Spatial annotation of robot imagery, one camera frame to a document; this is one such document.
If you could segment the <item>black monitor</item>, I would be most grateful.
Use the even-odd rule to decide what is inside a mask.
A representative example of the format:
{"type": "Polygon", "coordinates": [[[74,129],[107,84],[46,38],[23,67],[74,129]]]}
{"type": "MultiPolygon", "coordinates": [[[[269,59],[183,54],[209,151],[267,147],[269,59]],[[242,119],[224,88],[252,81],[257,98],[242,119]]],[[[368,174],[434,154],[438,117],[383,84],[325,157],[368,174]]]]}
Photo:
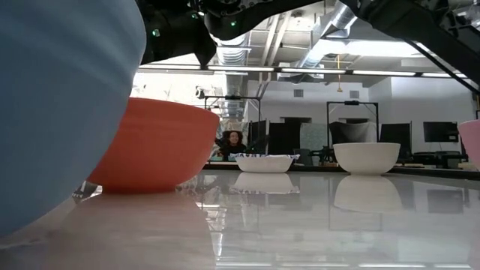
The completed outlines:
{"type": "Polygon", "coordinates": [[[457,143],[458,123],[454,121],[424,121],[424,141],[426,143],[457,143]]]}

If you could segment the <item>black metal station frame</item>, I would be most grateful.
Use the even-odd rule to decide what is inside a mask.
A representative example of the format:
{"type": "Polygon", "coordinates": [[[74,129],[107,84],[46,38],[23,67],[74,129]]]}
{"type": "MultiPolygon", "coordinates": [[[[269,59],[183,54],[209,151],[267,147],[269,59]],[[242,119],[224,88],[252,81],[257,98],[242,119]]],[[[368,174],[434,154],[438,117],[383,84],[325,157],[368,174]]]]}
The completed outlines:
{"type": "MultiPolygon", "coordinates": [[[[217,113],[217,115],[220,117],[220,122],[217,126],[217,131],[216,131],[216,139],[220,139],[222,137],[222,133],[224,131],[240,131],[243,133],[243,140],[242,143],[247,146],[248,144],[248,125],[250,122],[255,122],[255,121],[247,121],[244,118],[239,121],[236,119],[231,119],[231,118],[222,118],[222,112],[224,108],[224,99],[226,100],[238,100],[238,99],[243,99],[245,100],[245,108],[244,108],[244,114],[247,112],[247,103],[250,101],[253,102],[253,105],[257,105],[257,120],[256,122],[262,121],[261,119],[261,109],[260,109],[260,99],[258,97],[239,97],[239,96],[220,96],[220,95],[206,95],[203,99],[203,105],[202,108],[208,111],[211,111],[213,113],[217,113]]],[[[219,146],[215,144],[214,140],[214,146],[211,151],[211,157],[210,161],[222,161],[222,157],[218,154],[219,146]]],[[[226,162],[234,161],[235,159],[229,156],[229,160],[226,162]]]]}
{"type": "Polygon", "coordinates": [[[336,157],[333,150],[333,144],[331,142],[331,131],[330,131],[330,115],[333,110],[330,110],[329,107],[332,105],[342,105],[342,106],[360,106],[363,105],[366,107],[374,116],[375,116],[375,127],[376,127],[376,142],[380,140],[380,118],[379,118],[379,104],[377,102],[361,102],[358,100],[345,100],[345,101],[327,101],[326,102],[326,130],[327,130],[327,146],[325,152],[325,158],[322,162],[326,164],[327,162],[336,163],[336,157]]]}

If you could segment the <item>silver smooth ventilation duct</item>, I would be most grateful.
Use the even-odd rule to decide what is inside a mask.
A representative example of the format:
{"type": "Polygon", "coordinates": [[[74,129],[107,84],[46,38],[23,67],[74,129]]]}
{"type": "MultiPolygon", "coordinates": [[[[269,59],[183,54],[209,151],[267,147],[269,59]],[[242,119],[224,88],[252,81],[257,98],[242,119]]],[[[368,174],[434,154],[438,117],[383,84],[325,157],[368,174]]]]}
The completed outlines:
{"type": "Polygon", "coordinates": [[[334,10],[316,19],[310,32],[310,49],[297,63],[297,68],[315,68],[329,55],[338,55],[345,47],[350,28],[357,20],[350,8],[337,0],[334,10]]]}

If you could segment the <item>silver ribbed ventilation duct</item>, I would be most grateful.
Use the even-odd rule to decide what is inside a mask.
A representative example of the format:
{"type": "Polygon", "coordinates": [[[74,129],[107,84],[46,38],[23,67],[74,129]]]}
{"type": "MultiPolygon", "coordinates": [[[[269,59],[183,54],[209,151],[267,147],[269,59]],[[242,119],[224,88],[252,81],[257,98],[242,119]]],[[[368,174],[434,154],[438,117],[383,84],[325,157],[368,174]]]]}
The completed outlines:
{"type": "MultiPolygon", "coordinates": [[[[217,42],[217,61],[219,65],[245,66],[248,59],[248,36],[243,34],[232,40],[220,40],[217,42]]],[[[246,97],[248,95],[248,73],[239,75],[239,72],[225,73],[222,80],[223,96],[246,97]]],[[[244,118],[245,100],[223,100],[222,118],[236,119],[241,121],[244,118]]]]}

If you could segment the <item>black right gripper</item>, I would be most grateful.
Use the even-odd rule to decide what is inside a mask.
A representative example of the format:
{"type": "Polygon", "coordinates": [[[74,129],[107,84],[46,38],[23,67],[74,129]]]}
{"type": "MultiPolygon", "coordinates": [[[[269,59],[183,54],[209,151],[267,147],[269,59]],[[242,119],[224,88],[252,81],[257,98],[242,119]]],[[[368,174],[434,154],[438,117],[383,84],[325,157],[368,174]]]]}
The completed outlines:
{"type": "Polygon", "coordinates": [[[200,0],[140,0],[146,47],[142,63],[193,53],[206,66],[217,52],[204,23],[200,0]]]}

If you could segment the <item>pink bowl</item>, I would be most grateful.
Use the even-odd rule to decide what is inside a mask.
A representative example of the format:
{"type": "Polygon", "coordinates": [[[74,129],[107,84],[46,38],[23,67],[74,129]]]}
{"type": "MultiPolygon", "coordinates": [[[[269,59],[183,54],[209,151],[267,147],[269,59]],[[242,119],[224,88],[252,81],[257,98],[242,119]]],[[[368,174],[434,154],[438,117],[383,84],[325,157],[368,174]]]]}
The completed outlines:
{"type": "Polygon", "coordinates": [[[459,124],[458,132],[469,161],[480,171],[480,119],[459,124]]]}

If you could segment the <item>long ceiling light strip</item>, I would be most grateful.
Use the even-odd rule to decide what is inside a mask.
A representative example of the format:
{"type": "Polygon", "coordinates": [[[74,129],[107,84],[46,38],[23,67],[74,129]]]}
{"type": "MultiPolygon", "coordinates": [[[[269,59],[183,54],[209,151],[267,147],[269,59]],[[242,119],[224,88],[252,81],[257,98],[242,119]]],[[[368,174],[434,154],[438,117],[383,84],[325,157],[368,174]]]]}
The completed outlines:
{"type": "Polygon", "coordinates": [[[213,71],[213,72],[239,72],[239,73],[285,73],[285,74],[322,74],[322,75],[347,75],[347,76],[373,76],[373,77],[422,77],[447,79],[451,76],[440,72],[415,72],[391,70],[344,70],[328,68],[303,68],[303,67],[256,67],[256,66],[226,66],[211,65],[200,66],[194,64],[144,64],[140,71],[213,71]]]}

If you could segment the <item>grey draped cloth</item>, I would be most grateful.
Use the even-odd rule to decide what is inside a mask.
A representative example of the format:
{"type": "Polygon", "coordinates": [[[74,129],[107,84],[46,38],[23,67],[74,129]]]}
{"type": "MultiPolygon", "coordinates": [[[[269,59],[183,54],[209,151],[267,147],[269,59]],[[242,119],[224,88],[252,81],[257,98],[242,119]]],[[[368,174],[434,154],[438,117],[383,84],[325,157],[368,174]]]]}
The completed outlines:
{"type": "Polygon", "coordinates": [[[373,122],[350,124],[335,121],[328,126],[328,129],[332,145],[377,142],[377,126],[373,122]]]}

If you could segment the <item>red bowl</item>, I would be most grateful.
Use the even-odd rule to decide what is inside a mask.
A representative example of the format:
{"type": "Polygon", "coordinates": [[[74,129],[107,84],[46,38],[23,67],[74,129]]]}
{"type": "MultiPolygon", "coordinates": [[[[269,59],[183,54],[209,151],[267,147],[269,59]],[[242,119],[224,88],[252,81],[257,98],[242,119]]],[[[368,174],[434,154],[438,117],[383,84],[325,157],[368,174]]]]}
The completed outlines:
{"type": "Polygon", "coordinates": [[[114,140],[87,180],[110,194],[172,191],[206,165],[219,121],[207,109],[132,97],[114,140]]]}

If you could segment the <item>cream white bowl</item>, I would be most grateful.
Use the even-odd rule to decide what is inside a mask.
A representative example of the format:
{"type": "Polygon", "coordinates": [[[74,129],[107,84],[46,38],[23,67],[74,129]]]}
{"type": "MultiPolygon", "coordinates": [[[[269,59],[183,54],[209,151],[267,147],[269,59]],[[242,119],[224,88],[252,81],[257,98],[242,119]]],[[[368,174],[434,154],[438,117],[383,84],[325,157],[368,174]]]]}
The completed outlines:
{"type": "Polygon", "coordinates": [[[401,145],[392,142],[350,142],[333,145],[339,166],[353,175],[381,175],[397,163],[401,145]]]}

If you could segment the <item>black screen panel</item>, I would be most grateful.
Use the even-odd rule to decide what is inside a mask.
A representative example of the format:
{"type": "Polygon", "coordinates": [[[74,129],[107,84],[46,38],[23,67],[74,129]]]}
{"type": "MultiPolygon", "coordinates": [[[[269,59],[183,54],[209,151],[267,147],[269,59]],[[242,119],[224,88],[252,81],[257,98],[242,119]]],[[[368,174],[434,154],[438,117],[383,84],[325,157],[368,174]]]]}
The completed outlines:
{"type": "Polygon", "coordinates": [[[400,144],[399,156],[401,160],[411,157],[411,130],[410,123],[383,124],[380,128],[381,143],[400,144]]]}

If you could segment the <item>low black desk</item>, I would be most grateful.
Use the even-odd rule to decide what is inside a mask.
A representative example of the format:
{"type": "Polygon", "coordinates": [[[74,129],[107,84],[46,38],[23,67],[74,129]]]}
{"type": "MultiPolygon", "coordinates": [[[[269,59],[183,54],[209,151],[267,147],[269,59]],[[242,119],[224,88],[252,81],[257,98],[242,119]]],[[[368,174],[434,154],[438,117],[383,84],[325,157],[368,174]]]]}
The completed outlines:
{"type": "Polygon", "coordinates": [[[414,153],[412,159],[416,164],[456,170],[462,161],[468,159],[468,156],[459,151],[423,151],[414,153]]]}

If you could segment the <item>person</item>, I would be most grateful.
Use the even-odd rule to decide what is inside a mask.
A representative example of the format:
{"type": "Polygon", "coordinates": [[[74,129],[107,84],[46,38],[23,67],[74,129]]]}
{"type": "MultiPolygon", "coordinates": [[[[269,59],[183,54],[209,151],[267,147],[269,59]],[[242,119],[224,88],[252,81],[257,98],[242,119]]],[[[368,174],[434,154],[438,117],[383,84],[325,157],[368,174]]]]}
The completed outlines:
{"type": "Polygon", "coordinates": [[[215,140],[219,146],[218,154],[222,161],[228,161],[231,154],[245,153],[247,146],[242,143],[243,133],[237,130],[226,130],[220,139],[215,140]]]}

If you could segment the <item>black divider panel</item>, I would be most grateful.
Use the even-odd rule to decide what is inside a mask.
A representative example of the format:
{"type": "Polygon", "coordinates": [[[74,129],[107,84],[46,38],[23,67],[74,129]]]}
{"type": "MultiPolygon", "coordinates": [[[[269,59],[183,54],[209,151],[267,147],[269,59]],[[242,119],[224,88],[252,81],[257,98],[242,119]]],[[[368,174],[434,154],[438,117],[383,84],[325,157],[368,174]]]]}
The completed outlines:
{"type": "Polygon", "coordinates": [[[268,153],[293,155],[300,148],[300,123],[269,123],[268,153]]]}
{"type": "Polygon", "coordinates": [[[251,121],[248,125],[247,153],[265,154],[268,142],[267,121],[251,121]]]}

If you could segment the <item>black aluminium table frame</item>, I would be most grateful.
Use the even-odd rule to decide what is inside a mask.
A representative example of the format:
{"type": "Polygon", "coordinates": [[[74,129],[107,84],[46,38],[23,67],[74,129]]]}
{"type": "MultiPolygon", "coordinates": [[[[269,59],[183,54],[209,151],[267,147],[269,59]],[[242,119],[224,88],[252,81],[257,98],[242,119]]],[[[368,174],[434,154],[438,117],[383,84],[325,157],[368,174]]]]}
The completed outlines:
{"type": "MultiPolygon", "coordinates": [[[[233,162],[213,162],[207,163],[204,170],[240,170],[239,166],[233,162]]],[[[345,173],[345,170],[340,167],[333,166],[297,166],[291,165],[289,168],[291,172],[306,172],[306,173],[345,173]]],[[[412,176],[426,176],[437,177],[444,179],[464,179],[474,182],[480,182],[480,172],[465,171],[459,169],[424,169],[411,167],[394,167],[388,173],[404,174],[412,176]]]]}

